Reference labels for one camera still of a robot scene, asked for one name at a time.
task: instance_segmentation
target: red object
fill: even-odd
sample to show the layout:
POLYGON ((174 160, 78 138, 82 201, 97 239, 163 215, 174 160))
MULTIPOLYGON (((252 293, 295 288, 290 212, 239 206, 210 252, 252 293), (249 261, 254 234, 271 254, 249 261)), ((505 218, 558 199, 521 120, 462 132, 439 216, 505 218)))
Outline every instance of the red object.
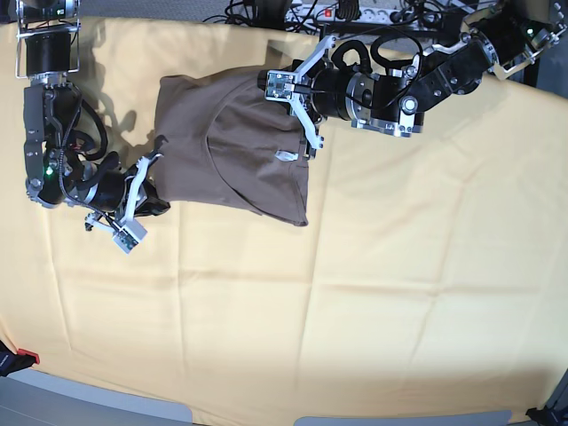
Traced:
POLYGON ((26 351, 25 349, 18 349, 17 353, 18 355, 29 355, 30 357, 34 357, 35 363, 39 365, 39 355, 37 355, 36 353, 26 351))

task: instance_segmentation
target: yellow tablecloth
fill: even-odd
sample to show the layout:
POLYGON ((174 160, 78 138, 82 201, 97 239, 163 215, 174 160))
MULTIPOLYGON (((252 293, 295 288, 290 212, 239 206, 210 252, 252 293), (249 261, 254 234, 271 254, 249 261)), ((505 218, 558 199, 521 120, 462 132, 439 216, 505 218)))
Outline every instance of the yellow tablecloth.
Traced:
MULTIPOLYGON (((305 58, 316 39, 85 20, 75 81, 148 151, 159 81, 305 58)), ((565 99, 490 77, 410 139, 330 120, 307 228, 174 203, 125 256, 24 188, 26 81, 0 28, 0 339, 39 370, 179 401, 213 426, 542 404, 568 367, 565 99)))

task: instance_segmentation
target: power strip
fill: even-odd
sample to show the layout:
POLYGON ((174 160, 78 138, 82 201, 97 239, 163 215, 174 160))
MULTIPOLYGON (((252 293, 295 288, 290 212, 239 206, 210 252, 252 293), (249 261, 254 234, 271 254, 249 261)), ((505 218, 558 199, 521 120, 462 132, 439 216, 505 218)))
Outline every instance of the power strip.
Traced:
MULTIPOLYGON (((300 22, 304 20, 307 14, 312 8, 311 4, 303 4, 301 1, 294 1, 290 6, 290 10, 286 14, 286 22, 297 22, 298 18, 300 22)), ((345 22, 345 20, 340 20, 335 16, 337 10, 336 5, 333 4, 322 4, 316 5, 313 8, 312 16, 317 17, 318 22, 345 22)), ((383 9, 379 7, 360 7, 361 15, 358 20, 352 20, 351 23, 360 24, 392 24, 391 13, 397 12, 395 9, 383 9)))

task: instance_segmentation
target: brown shirt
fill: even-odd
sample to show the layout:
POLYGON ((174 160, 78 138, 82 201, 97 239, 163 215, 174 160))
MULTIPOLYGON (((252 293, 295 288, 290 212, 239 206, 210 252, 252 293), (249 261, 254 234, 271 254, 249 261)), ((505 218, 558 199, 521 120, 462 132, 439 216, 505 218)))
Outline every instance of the brown shirt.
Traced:
POLYGON ((302 127, 282 105, 264 99, 256 76, 231 75, 202 87, 184 76, 162 78, 155 131, 166 143, 154 165, 158 194, 305 226, 302 127))

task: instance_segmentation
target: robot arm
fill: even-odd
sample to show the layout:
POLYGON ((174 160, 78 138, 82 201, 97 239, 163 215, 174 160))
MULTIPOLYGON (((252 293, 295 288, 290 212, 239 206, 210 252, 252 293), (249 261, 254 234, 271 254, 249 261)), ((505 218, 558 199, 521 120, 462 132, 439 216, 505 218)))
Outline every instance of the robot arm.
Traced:
POLYGON ((310 156, 321 148, 318 126, 328 117, 351 121, 351 126, 409 138, 422 132, 424 114, 453 94, 473 92, 485 71, 508 78, 558 43, 567 26, 559 5, 553 20, 541 18, 548 8, 527 0, 503 1, 468 15, 460 41, 453 46, 434 44, 412 59, 388 60, 379 47, 396 36, 393 28, 375 40, 370 57, 385 68, 372 74, 367 47, 351 40, 328 57, 335 38, 323 38, 314 54, 292 70, 271 70, 259 78, 265 98, 287 102, 300 118, 309 142, 310 156), (347 66, 343 55, 354 50, 359 63, 347 66))
POLYGON ((78 63, 74 69, 71 66, 72 37, 80 29, 78 8, 78 0, 17 2, 16 76, 30 81, 24 90, 26 188, 32 201, 49 209, 63 202, 90 209, 85 229, 109 230, 119 247, 130 253, 146 236, 135 217, 157 216, 170 208, 146 178, 160 155, 152 152, 122 171, 118 153, 107 151, 103 122, 67 80, 79 68, 78 63), (58 23, 42 25, 53 20, 58 23), (24 75, 20 74, 22 44, 26 45, 24 75), (75 128, 81 113, 95 122, 99 146, 95 138, 75 128))

